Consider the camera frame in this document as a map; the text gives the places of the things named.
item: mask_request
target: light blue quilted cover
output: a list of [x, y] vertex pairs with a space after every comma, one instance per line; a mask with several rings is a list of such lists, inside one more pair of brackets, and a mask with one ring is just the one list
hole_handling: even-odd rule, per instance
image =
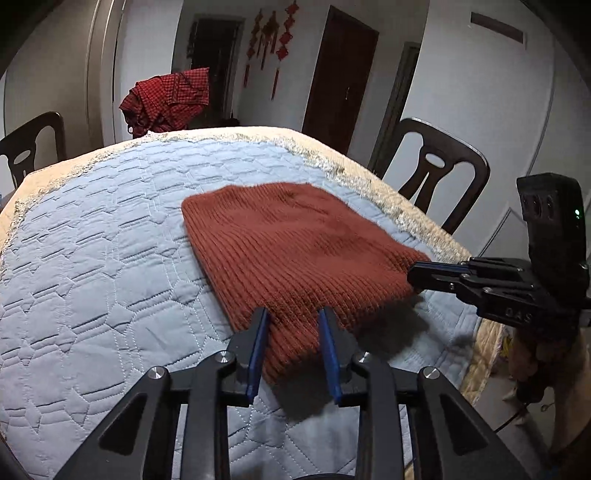
[[[191, 367], [228, 344], [181, 201], [273, 181], [322, 187], [433, 257], [372, 202], [274, 144], [153, 140], [97, 163], [31, 208], [3, 258], [0, 427], [34, 479], [51, 479], [149, 367]], [[435, 365], [459, 385], [478, 326], [474, 308], [425, 292], [361, 344], [397, 367]], [[254, 406], [228, 417], [235, 480], [355, 470], [358, 410], [331, 403], [320, 365], [277, 387], [262, 382]], [[175, 478], [180, 451], [181, 435]]]

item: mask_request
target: doorway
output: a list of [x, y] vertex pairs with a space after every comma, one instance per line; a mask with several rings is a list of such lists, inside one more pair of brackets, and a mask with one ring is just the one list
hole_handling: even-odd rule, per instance
[[346, 155], [379, 33], [330, 7], [302, 133]]
[[209, 106], [189, 128], [220, 127], [232, 116], [232, 93], [243, 21], [198, 18], [191, 28], [191, 69], [209, 67]]
[[384, 178], [386, 170], [396, 153], [392, 152], [391, 140], [394, 130], [402, 117], [402, 111], [404, 110], [410, 86], [413, 82], [414, 71], [417, 68], [418, 54], [420, 51], [421, 44], [415, 42], [406, 42], [402, 50], [402, 56], [394, 80], [394, 87], [392, 88], [390, 100], [388, 101], [386, 113], [384, 114], [384, 120], [379, 129], [378, 139], [375, 142], [374, 151], [368, 164], [368, 170], [380, 179]]

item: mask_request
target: brown wooden door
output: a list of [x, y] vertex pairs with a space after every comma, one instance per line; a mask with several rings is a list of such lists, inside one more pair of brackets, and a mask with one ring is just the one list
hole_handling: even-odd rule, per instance
[[302, 133], [347, 154], [378, 32], [330, 7]]

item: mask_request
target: dark wooden chair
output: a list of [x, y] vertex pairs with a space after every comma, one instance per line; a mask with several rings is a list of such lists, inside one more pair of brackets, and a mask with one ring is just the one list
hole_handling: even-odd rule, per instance
[[[45, 127], [52, 127], [55, 133], [57, 161], [65, 160], [67, 157], [64, 120], [57, 112], [42, 113], [0, 140], [0, 155], [8, 157], [8, 168], [12, 174], [15, 188], [18, 188], [28, 173], [35, 170], [35, 153], [37, 151], [35, 140]], [[27, 157], [19, 163], [15, 163], [17, 157], [27, 150], [29, 151]]]
[[[410, 200], [420, 188], [421, 190], [414, 204], [423, 212], [427, 213], [437, 182], [450, 173], [457, 163], [467, 162], [474, 167], [472, 183], [441, 226], [447, 233], [453, 233], [484, 189], [488, 178], [491, 176], [491, 168], [484, 156], [473, 147], [417, 118], [405, 118], [400, 121], [394, 131], [391, 151], [395, 153], [400, 147], [404, 136], [410, 132], [416, 132], [422, 136], [423, 146], [418, 155], [417, 169], [398, 192]], [[438, 167], [429, 162], [427, 159], [428, 154], [441, 158], [444, 165]]]

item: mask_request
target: screw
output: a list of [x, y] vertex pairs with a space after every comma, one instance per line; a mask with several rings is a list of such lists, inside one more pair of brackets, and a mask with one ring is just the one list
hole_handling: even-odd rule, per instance
[[436, 380], [439, 378], [439, 370], [435, 367], [423, 368], [423, 375], [429, 380]]
[[152, 367], [150, 370], [148, 370], [148, 376], [152, 380], [158, 380], [159, 378], [162, 378], [165, 373], [166, 369], [164, 367]]
[[366, 364], [371, 360], [371, 353], [359, 352], [355, 354], [355, 361], [360, 364]]
[[234, 359], [236, 358], [236, 355], [234, 355], [233, 352], [228, 352], [227, 350], [224, 350], [222, 352], [216, 353], [215, 358], [216, 358], [216, 362], [218, 362], [220, 364], [228, 364], [228, 363], [234, 361]]

